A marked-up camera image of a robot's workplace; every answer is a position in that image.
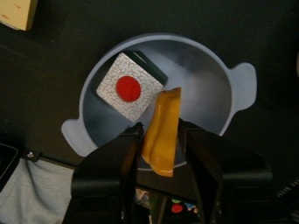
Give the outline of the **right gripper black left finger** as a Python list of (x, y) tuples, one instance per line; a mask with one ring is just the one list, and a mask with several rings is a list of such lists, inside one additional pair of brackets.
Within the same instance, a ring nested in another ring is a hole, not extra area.
[(139, 122), (93, 150), (79, 164), (72, 174), (63, 224), (134, 224), (143, 134)]

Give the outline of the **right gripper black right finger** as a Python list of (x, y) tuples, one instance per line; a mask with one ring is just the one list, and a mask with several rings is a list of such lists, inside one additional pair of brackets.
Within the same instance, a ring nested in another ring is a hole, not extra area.
[(204, 224), (252, 224), (275, 206), (272, 172), (252, 151), (184, 120), (179, 143)]

